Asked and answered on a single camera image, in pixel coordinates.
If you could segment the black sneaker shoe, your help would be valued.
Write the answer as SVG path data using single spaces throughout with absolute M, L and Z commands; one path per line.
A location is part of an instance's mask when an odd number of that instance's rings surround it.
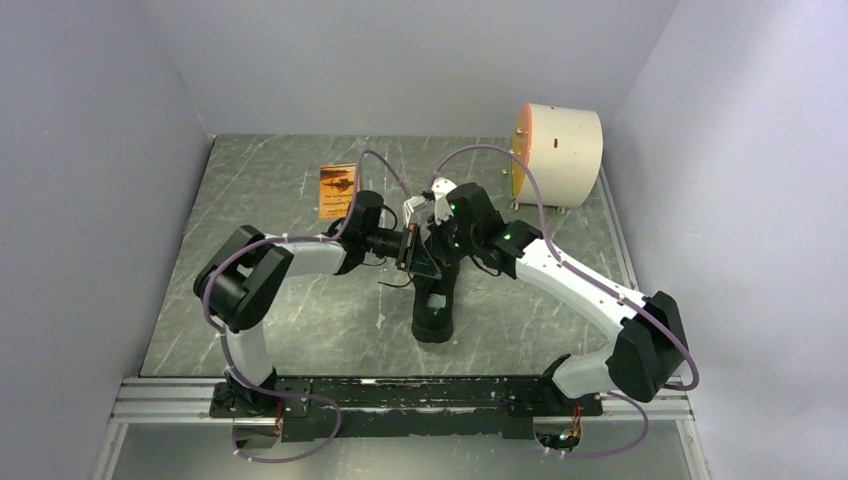
M 454 261 L 441 270 L 441 278 L 414 275 L 412 284 L 415 299 L 412 310 L 411 331 L 421 343 L 444 343 L 454 330 L 454 293 L 460 272 L 460 263 Z

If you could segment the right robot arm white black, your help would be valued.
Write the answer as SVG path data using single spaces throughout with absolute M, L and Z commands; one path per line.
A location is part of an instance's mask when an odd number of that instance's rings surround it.
M 562 414 L 578 397 L 618 390 L 652 401 L 684 363 L 687 341 L 676 300 L 646 295 L 602 276 L 545 240 L 524 221 L 505 222 L 474 182 L 439 178 L 432 187 L 434 251 L 447 261 L 468 257 L 496 274 L 538 287 L 587 318 L 610 346 L 567 355 L 545 372 L 542 406 Z

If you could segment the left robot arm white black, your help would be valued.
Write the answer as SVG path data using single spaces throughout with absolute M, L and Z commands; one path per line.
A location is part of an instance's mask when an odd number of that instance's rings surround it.
M 413 337 L 422 343 L 451 337 L 459 265 L 438 252 L 437 245 L 454 209 L 445 194 L 434 190 L 408 199 L 403 208 L 402 220 L 383 227 L 381 215 L 388 209 L 383 197 L 362 190 L 324 234 L 271 237 L 245 225 L 201 270 L 193 291 L 221 339 L 225 378 L 236 407 L 261 416 L 286 404 L 262 322 L 288 277 L 345 275 L 368 254 L 393 259 L 415 289 Z

